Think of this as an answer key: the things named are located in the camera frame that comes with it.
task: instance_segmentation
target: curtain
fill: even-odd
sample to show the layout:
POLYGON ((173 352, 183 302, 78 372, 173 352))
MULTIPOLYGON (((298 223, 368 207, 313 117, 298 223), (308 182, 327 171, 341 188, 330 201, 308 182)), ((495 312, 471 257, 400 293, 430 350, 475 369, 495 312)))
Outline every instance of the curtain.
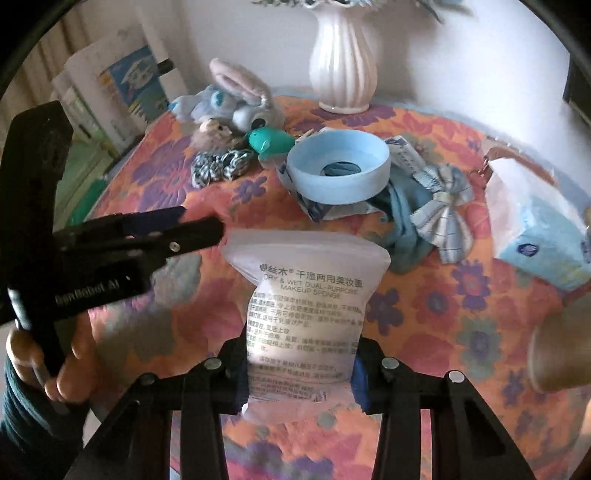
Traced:
POLYGON ((0 153, 13 117, 49 101, 51 80, 73 53, 88 44, 82 16, 74 7, 35 45, 0 100, 0 153))

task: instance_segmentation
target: teal toy bird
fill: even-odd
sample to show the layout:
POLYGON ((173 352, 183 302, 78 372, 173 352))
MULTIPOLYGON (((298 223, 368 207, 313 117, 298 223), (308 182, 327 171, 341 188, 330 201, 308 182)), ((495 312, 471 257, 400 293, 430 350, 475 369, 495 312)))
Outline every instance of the teal toy bird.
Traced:
POLYGON ((248 143, 259 154, 259 159, 272 155, 288 153, 296 144, 296 139, 289 133, 271 127, 261 127, 248 134, 248 143))

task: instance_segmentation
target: plastic bag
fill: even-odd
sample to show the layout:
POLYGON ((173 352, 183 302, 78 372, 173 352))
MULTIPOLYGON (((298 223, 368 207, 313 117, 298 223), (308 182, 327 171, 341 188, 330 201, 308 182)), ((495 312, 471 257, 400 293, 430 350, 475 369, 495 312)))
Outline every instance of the plastic bag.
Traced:
POLYGON ((223 254, 257 286, 247 314, 245 417, 285 423, 343 401, 388 252, 343 233, 233 230, 223 254))
POLYGON ((513 158, 489 163, 493 253, 562 290, 591 278, 587 227, 561 193, 513 158))

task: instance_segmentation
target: orange floral fabric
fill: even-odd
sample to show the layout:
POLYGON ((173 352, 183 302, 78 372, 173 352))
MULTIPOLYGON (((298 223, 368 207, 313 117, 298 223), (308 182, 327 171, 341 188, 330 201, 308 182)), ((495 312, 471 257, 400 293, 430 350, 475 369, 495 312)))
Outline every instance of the orange floral fabric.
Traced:
MULTIPOLYGON (((302 134, 322 127, 356 128, 382 138, 403 135, 433 163, 469 173, 482 166, 484 134, 460 122, 412 110, 373 105, 359 115, 335 115, 312 100, 280 97, 286 129, 302 134)), ((322 222, 308 220, 274 171, 197 190, 191 186, 194 151, 171 115, 164 115, 114 178, 95 216, 184 205, 186 219, 216 212, 228 228, 347 232, 376 240, 391 228, 379 214, 322 222)), ((429 255, 414 271, 386 273, 368 303, 363 334, 387 355, 418 372, 459 369, 479 390, 515 439, 540 479, 555 478, 569 461, 588 395, 541 395, 525 372, 534 326, 573 296, 492 258, 483 185, 469 174, 475 200, 460 209, 475 237, 467 259, 441 265, 429 255)), ((154 291, 92 313, 105 363, 124 383, 147 371, 163 377, 186 372, 239 335, 254 287, 228 265, 219 248, 179 257, 154 291)), ((226 456, 233 479, 311 478, 369 480, 379 419, 356 405, 340 406, 291 424, 256 426, 224 419, 226 456)), ((430 478, 430 429, 423 427, 422 474, 430 478)), ((172 465, 178 459, 173 435, 172 465)))

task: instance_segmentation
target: tissue box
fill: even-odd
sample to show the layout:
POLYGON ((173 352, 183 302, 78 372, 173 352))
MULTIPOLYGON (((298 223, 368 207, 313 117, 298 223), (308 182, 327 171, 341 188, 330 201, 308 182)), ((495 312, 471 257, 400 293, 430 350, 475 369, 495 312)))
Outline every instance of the tissue box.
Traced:
POLYGON ((587 227, 560 192, 513 158, 489 163, 493 254, 562 290, 591 278, 587 227))

